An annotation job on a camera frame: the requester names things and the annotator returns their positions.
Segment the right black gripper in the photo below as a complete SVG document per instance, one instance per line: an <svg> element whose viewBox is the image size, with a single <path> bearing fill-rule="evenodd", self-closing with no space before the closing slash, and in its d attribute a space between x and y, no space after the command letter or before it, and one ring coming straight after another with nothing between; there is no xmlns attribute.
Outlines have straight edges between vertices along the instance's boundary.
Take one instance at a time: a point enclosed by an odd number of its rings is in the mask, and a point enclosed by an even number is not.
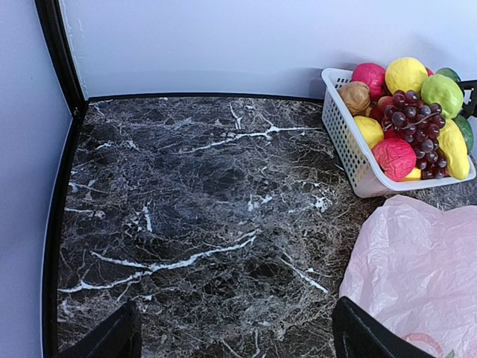
<svg viewBox="0 0 477 358"><path fill-rule="evenodd" d="M461 109L461 115L464 118L469 118L470 116L476 117L477 80L461 81L458 85L466 99L466 102Z"/></svg>

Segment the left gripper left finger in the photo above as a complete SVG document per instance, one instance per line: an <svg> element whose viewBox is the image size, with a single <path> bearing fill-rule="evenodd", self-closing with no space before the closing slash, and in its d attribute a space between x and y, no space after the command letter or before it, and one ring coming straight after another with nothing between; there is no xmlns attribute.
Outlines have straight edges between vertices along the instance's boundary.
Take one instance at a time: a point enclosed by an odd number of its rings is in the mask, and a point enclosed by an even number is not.
<svg viewBox="0 0 477 358"><path fill-rule="evenodd" d="M59 352L61 358L116 358L142 356L142 317L133 301L120 306L73 346Z"/></svg>

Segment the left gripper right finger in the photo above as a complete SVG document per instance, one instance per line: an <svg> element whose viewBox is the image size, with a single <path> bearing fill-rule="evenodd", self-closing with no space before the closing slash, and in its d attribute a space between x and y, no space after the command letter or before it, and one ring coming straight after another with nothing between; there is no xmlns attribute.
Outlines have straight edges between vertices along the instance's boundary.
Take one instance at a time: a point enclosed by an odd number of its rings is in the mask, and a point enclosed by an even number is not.
<svg viewBox="0 0 477 358"><path fill-rule="evenodd" d="M332 334L337 358L424 358L430 355L393 334L348 297L332 311Z"/></svg>

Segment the light green bag fruit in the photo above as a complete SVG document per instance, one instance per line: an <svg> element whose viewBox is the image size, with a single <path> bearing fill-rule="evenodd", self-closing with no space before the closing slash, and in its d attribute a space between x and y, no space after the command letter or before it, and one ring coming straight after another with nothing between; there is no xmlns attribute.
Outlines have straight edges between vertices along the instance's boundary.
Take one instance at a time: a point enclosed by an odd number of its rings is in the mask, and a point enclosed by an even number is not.
<svg viewBox="0 0 477 358"><path fill-rule="evenodd" d="M440 74L424 80L420 95L428 105L439 104L446 119L454 119L464 103L464 94L459 85L451 78Z"/></svg>

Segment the dark purple grape bunch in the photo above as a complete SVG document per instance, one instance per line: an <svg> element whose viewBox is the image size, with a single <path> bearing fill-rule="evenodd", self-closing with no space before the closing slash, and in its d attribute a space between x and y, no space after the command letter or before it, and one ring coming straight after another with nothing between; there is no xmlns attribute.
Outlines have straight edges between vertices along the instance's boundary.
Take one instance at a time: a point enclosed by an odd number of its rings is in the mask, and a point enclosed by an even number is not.
<svg viewBox="0 0 477 358"><path fill-rule="evenodd" d="M447 160L437 138L445 125L442 107L426 104L413 90L397 90L392 96L379 99L384 135L407 142L414 151L422 180L447 176Z"/></svg>

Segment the pink plastic bag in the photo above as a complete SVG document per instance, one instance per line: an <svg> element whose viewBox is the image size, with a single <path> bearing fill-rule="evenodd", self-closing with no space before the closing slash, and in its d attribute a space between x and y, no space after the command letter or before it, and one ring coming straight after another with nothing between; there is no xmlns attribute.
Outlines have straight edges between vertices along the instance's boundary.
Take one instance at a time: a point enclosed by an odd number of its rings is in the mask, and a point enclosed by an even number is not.
<svg viewBox="0 0 477 358"><path fill-rule="evenodd" d="M475 357L476 206L389 198L361 226L339 295L434 357Z"/></svg>

